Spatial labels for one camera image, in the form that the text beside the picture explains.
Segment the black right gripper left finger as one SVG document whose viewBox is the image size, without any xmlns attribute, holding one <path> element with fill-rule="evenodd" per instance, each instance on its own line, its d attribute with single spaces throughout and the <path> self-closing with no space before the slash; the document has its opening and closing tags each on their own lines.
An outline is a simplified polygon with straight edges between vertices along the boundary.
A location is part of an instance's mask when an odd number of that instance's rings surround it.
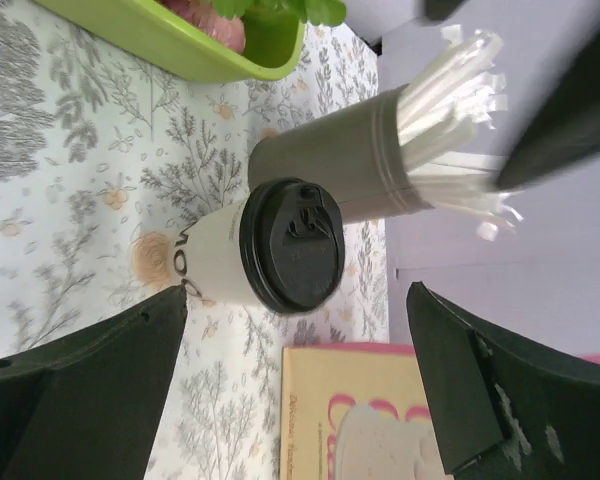
<svg viewBox="0 0 600 480">
<path fill-rule="evenodd" d="M 0 479 L 141 479 L 187 319 L 169 287 L 0 359 Z"/>
</svg>

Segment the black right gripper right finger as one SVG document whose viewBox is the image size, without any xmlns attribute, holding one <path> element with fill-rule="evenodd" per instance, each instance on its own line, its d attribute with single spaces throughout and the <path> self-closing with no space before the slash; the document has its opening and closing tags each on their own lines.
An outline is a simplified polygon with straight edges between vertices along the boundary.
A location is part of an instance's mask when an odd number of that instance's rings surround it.
<svg viewBox="0 0 600 480">
<path fill-rule="evenodd" d="M 416 282 L 406 310 L 437 444 L 456 479 L 600 479 L 600 364 Z"/>
</svg>

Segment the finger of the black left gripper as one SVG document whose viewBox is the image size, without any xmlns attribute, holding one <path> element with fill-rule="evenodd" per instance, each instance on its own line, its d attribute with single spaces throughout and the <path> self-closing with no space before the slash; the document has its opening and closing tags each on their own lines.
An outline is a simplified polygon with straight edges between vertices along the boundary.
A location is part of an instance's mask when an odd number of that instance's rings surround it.
<svg viewBox="0 0 600 480">
<path fill-rule="evenodd" d="M 513 190 L 600 154 L 600 28 L 510 149 L 494 186 Z"/>
</svg>

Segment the kraft paper cakes bag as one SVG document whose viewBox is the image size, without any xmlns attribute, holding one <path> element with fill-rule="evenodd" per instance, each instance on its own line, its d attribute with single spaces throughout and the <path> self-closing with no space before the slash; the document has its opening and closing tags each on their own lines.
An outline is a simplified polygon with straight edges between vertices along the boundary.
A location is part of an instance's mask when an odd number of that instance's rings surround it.
<svg viewBox="0 0 600 480">
<path fill-rule="evenodd" d="M 456 479 L 442 464 L 414 346 L 290 347 L 282 380 L 283 478 Z"/>
</svg>

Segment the white paper coffee cup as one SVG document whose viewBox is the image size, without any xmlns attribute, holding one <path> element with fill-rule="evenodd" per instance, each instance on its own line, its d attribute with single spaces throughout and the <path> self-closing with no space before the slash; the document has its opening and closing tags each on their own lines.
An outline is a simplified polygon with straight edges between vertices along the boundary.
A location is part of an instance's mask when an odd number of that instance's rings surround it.
<svg viewBox="0 0 600 480">
<path fill-rule="evenodd" d="M 246 202 L 234 202 L 185 227 L 175 238 L 171 269 L 188 293 L 202 300 L 261 305 L 243 265 L 240 221 Z"/>
</svg>

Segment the black plastic cup lid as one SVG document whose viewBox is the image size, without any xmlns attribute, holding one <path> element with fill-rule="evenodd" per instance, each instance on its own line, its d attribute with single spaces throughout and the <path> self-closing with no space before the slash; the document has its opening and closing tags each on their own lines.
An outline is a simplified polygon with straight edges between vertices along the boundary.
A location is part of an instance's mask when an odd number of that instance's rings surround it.
<svg viewBox="0 0 600 480">
<path fill-rule="evenodd" d="M 305 314 L 336 292 L 344 272 L 343 220 L 321 186 L 297 178 L 253 190 L 239 225 L 244 271 L 257 299 L 277 314 Z"/>
</svg>

